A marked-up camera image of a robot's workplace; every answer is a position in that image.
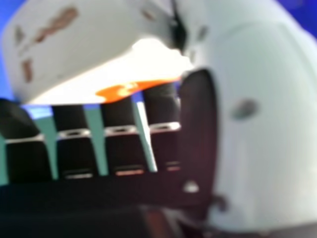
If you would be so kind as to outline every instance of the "robotic hand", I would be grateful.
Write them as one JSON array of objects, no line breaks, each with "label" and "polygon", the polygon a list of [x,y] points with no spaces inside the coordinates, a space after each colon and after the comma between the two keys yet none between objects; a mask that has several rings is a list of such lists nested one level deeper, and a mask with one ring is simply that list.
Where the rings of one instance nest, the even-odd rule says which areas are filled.
[{"label": "robotic hand", "polygon": [[[25,12],[32,2],[37,1],[29,1]],[[92,2],[104,8],[96,9]],[[1,228],[11,234],[13,224],[25,229],[40,224],[44,232],[54,230],[50,225],[54,222],[57,228],[52,234],[67,231],[77,237],[106,232],[113,237],[129,232],[141,237],[314,236],[317,45],[313,37],[273,0],[175,0],[170,16],[149,1],[133,6],[129,2],[77,1],[80,13],[85,12],[83,6],[96,9],[95,18],[89,14],[82,18],[83,22],[97,19],[96,24],[83,27],[83,22],[74,22],[69,32],[83,28],[76,36],[47,34],[42,45],[20,58],[9,40],[13,26],[22,24],[26,14],[19,12],[4,34],[12,87],[22,103],[60,104],[57,95],[67,96],[65,89],[75,87],[75,81],[88,85],[85,78],[93,76],[93,86],[80,91],[84,99],[80,103],[96,102],[99,90],[113,86],[97,83],[100,72],[110,76],[97,66],[139,39],[155,36],[179,48],[193,64],[183,75],[179,92],[181,170],[5,186],[0,197]],[[113,22],[102,21],[104,10],[103,17],[118,19],[115,29]],[[78,41],[69,41],[75,37]],[[70,44],[74,48],[67,51]],[[54,51],[57,46],[64,48]],[[45,62],[48,53],[52,58]],[[30,64],[20,69],[21,59],[30,62],[29,56],[37,60],[33,74]],[[79,60],[65,66],[67,57]],[[140,204],[172,211],[126,208]],[[178,225],[167,222],[171,220]],[[150,233],[141,232],[144,224]],[[165,233],[158,232],[159,226]],[[122,227],[128,233],[119,234]],[[32,237],[41,232],[33,231]]]}]

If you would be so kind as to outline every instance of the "orange object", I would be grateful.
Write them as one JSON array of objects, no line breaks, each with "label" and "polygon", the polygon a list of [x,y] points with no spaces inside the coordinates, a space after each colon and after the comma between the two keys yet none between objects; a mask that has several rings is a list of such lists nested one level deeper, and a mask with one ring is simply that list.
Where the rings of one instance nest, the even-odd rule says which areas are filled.
[{"label": "orange object", "polygon": [[105,103],[114,103],[121,99],[131,96],[132,94],[152,88],[161,84],[176,82],[180,78],[167,78],[167,79],[156,79],[151,81],[138,81],[115,85],[109,88],[105,88],[96,93],[97,96],[105,98]]}]

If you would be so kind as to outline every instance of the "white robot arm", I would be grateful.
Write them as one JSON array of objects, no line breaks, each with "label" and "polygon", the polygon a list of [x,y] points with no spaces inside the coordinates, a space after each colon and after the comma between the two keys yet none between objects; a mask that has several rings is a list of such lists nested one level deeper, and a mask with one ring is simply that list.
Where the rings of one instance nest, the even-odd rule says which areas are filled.
[{"label": "white robot arm", "polygon": [[[136,79],[135,74],[127,80],[125,74],[121,81],[105,81],[104,75],[113,76],[103,68],[109,60],[129,53],[143,38],[175,47],[176,13],[184,28],[179,38],[184,44],[176,45],[193,67],[177,56],[181,63],[172,75],[186,70],[186,82],[188,75],[207,70],[216,91],[217,155],[211,158],[216,169],[210,194],[222,196],[227,210],[211,207],[207,224],[227,232],[258,233],[317,222],[315,39],[274,0],[166,2],[168,7],[160,11],[146,0],[59,1],[64,8],[74,4],[81,15],[67,31],[48,33],[43,41],[36,38],[39,29],[54,16],[34,10],[45,21],[28,21],[23,11],[37,4],[36,9],[54,12],[56,7],[58,12],[60,5],[29,0],[4,33],[4,57],[17,98],[60,104],[60,96],[79,82],[79,87],[87,86],[80,94],[87,93],[83,101],[74,97],[73,102],[98,102],[97,90]],[[17,25],[29,29],[18,46],[12,41]],[[33,74],[25,80],[21,61],[30,58]]]}]

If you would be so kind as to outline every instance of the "blue surface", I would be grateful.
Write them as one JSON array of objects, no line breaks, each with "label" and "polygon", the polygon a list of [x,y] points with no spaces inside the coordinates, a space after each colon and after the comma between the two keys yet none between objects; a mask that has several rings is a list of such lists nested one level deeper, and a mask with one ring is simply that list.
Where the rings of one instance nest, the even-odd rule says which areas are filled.
[{"label": "blue surface", "polygon": [[[300,22],[300,24],[317,37],[317,0],[279,0],[283,6]],[[0,0],[0,33],[14,12],[25,0]],[[13,99],[12,91],[7,82],[2,56],[0,56],[0,97]],[[142,94],[133,96],[134,101],[142,101]],[[86,105],[86,109],[94,109],[98,105]],[[50,107],[27,106],[34,119],[52,115]]]}]

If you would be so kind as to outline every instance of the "bright light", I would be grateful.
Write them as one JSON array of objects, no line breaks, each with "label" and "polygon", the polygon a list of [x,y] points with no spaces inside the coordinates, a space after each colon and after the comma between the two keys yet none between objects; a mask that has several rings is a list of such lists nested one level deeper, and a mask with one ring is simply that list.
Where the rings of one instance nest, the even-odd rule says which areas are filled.
[{"label": "bright light", "polygon": [[141,39],[123,56],[62,83],[31,104],[93,104],[105,101],[96,92],[118,84],[176,78],[192,69],[187,57],[157,39]]}]

